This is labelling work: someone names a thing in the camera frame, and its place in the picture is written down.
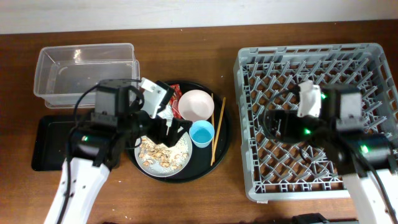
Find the wooden chopstick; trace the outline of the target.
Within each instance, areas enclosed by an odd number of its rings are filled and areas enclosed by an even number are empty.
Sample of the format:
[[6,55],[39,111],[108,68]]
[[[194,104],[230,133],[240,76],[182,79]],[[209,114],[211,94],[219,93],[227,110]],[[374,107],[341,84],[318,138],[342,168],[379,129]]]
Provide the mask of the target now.
[[[211,98],[212,98],[212,100],[214,102],[214,94],[213,93],[211,94]],[[211,115],[211,123],[212,123],[212,127],[213,127],[213,130],[214,130],[214,133],[213,133],[213,138],[212,138],[212,141],[211,141],[211,162],[210,162],[210,166],[213,166],[213,163],[214,163],[213,162],[213,160],[214,160],[214,143],[215,143],[215,140],[214,140],[214,138],[215,138],[215,129],[214,129],[214,127],[215,127],[215,115],[214,115],[214,109],[213,109],[213,113]]]
[[212,149],[212,158],[211,158],[211,166],[215,163],[215,154],[216,154],[216,148],[218,144],[218,139],[220,136],[220,130],[221,130],[221,125],[222,125],[222,120],[223,120],[223,115],[224,115],[224,109],[225,109],[225,104],[226,104],[226,97],[223,98],[223,102],[221,105],[221,110],[220,110],[220,116],[218,120],[218,126],[214,138],[214,143],[213,143],[213,149]]

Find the blue plastic cup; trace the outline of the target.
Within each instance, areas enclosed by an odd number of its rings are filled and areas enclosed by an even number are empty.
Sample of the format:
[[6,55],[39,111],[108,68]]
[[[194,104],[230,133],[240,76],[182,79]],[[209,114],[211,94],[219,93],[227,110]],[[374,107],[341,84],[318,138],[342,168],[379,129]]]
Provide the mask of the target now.
[[206,148],[212,141],[214,130],[210,122],[199,120],[192,124],[188,133],[196,147]]

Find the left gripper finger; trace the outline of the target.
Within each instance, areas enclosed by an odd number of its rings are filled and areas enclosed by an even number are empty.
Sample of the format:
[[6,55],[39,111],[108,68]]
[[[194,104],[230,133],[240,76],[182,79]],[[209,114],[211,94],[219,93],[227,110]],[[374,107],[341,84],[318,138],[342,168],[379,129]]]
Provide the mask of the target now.
[[178,143],[181,137],[181,134],[169,134],[167,136],[158,138],[155,142],[157,144],[164,144],[167,147],[173,147],[176,145],[176,143]]
[[189,131],[193,122],[185,119],[173,118],[170,127],[170,134],[172,137],[181,137]]

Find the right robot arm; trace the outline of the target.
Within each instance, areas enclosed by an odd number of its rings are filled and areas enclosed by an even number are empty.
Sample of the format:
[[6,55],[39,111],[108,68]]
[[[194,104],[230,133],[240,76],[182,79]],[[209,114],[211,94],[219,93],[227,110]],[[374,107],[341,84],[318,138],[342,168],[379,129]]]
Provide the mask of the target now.
[[273,96],[294,94],[297,110],[265,106],[268,139],[322,148],[352,198],[360,223],[397,223],[397,161],[383,134],[364,132],[361,91],[352,85],[301,83]]

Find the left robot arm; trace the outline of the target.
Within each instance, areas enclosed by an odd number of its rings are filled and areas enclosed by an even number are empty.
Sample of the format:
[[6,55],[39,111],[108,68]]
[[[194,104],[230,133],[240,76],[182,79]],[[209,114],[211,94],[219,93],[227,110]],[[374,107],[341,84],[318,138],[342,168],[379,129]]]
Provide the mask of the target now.
[[189,131],[191,121],[158,117],[174,89],[141,79],[105,79],[91,87],[95,107],[75,120],[65,145],[62,175],[46,223],[86,223],[95,199],[121,154],[143,137],[168,147]]

